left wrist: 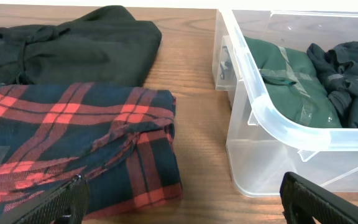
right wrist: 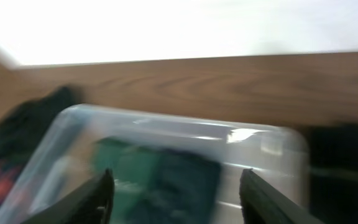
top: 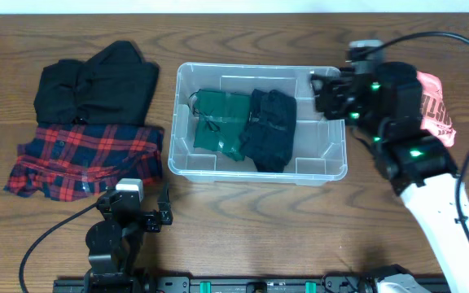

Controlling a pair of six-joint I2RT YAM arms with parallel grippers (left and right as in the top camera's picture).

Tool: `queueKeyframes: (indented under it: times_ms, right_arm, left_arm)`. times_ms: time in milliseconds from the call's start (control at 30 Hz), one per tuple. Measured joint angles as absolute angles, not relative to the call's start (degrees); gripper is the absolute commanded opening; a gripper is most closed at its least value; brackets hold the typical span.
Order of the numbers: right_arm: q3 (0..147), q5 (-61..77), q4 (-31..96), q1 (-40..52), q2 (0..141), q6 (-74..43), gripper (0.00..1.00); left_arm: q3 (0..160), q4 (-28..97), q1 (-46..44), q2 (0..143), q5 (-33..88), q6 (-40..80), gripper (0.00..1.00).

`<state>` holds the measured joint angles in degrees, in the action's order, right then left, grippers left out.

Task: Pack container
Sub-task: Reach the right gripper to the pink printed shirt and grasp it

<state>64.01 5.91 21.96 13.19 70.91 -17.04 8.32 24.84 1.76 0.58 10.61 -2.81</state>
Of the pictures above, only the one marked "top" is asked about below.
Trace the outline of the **red navy plaid shirt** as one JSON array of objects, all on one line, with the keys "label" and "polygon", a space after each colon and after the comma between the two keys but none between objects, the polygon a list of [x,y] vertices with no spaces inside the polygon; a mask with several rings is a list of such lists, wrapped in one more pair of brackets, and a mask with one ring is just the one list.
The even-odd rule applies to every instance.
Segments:
[{"label": "red navy plaid shirt", "polygon": [[100,195],[123,178],[157,183],[163,138],[163,129],[148,126],[40,123],[33,140],[18,145],[4,190],[72,202]]}]

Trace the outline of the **pink printed shirt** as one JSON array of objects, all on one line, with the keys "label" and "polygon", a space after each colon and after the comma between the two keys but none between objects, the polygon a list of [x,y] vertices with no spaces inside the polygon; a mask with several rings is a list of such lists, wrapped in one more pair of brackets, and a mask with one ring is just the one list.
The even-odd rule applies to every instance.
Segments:
[{"label": "pink printed shirt", "polygon": [[426,129],[437,137],[445,147],[452,147],[456,131],[445,108],[441,80],[425,72],[417,72],[417,78],[423,87],[421,129]]}]

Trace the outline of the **dark navy garment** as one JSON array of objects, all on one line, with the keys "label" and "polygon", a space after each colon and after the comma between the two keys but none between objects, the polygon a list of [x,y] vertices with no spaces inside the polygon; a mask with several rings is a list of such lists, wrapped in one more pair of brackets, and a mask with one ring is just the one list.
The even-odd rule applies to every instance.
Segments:
[{"label": "dark navy garment", "polygon": [[253,90],[240,150],[261,173],[282,173],[292,158],[296,99],[278,90]]}]

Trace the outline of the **green garment with ribbon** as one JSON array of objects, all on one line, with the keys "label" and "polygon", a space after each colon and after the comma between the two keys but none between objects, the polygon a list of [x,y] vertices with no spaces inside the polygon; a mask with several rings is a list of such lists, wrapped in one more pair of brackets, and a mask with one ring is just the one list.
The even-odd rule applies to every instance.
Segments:
[{"label": "green garment with ribbon", "polygon": [[239,136],[248,122],[251,97],[215,90],[198,90],[194,97],[192,110],[198,117],[194,148],[243,161]]}]

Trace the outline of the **clear plastic storage bin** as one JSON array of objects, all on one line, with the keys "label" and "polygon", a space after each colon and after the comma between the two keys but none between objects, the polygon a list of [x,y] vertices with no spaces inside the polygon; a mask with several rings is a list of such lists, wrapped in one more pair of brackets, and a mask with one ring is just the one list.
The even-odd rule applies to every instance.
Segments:
[{"label": "clear plastic storage bin", "polygon": [[[337,77],[331,66],[183,63],[177,70],[169,170],[193,182],[249,181],[321,186],[348,172],[345,123],[326,120],[314,106],[313,75]],[[296,100],[296,131],[289,160],[276,148],[266,155],[253,145],[243,160],[195,146],[202,114],[194,109],[200,91],[251,95],[277,90]]]}]

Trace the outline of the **large black hoodie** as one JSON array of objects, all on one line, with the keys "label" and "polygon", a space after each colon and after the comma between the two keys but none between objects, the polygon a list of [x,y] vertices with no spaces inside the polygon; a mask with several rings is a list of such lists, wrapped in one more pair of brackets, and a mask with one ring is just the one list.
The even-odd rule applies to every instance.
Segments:
[{"label": "large black hoodie", "polygon": [[160,67],[132,42],[116,41],[86,61],[61,59],[42,70],[33,105],[51,124],[143,125]]}]

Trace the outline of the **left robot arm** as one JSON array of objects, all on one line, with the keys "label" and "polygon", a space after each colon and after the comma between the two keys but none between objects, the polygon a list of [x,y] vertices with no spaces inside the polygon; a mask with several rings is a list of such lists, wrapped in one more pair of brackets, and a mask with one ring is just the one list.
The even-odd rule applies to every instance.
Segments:
[{"label": "left robot arm", "polygon": [[142,183],[125,179],[97,202],[103,220],[93,225],[85,237],[90,270],[84,276],[86,292],[144,292],[146,273],[134,268],[145,233],[159,233],[173,223],[169,188],[164,186],[158,208],[143,211]]}]

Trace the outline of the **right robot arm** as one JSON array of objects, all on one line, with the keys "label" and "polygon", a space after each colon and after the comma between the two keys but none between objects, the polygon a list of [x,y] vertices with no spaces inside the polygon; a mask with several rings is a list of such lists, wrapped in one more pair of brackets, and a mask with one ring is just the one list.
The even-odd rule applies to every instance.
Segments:
[{"label": "right robot arm", "polygon": [[423,230],[449,289],[469,292],[469,201],[447,147],[422,127],[417,70],[387,62],[309,81],[318,112],[362,133],[376,169]]}]

